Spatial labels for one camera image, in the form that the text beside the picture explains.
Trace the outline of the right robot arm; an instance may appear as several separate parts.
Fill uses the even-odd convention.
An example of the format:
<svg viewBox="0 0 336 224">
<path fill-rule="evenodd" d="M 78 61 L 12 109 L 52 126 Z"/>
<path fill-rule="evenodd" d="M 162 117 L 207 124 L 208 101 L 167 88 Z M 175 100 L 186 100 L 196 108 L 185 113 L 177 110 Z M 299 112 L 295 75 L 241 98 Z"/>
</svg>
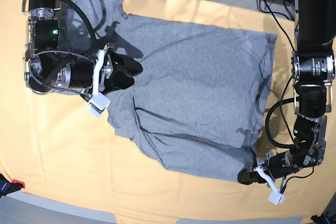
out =
<svg viewBox="0 0 336 224">
<path fill-rule="evenodd" d="M 90 36 L 90 47 L 82 52 L 60 50 L 59 20 L 56 2 L 68 5 L 83 21 Z M 23 0 L 22 11 L 28 12 L 29 43 L 24 58 L 25 81 L 36 94 L 52 91 L 71 92 L 90 102 L 95 98 L 134 85 L 141 74 L 141 64 L 112 50 L 98 48 L 96 32 L 85 12 L 72 0 Z"/>
</svg>

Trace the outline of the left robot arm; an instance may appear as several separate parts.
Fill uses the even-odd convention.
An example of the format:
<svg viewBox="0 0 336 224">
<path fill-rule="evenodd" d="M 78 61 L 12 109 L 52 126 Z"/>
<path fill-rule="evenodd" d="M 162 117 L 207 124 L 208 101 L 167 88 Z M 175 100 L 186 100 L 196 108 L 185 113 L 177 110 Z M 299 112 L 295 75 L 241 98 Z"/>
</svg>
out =
<svg viewBox="0 0 336 224">
<path fill-rule="evenodd" d="M 292 51 L 293 97 L 281 99 L 267 113 L 269 124 L 275 110 L 292 103 L 296 115 L 292 143 L 281 144 L 265 129 L 269 142 L 283 152 L 268 154 L 251 168 L 238 174 L 244 185 L 271 184 L 278 178 L 284 183 L 297 177 L 304 168 L 315 168 L 324 159 L 327 114 L 332 110 L 332 82 L 335 79 L 335 0 L 295 0 L 296 42 Z"/>
</svg>

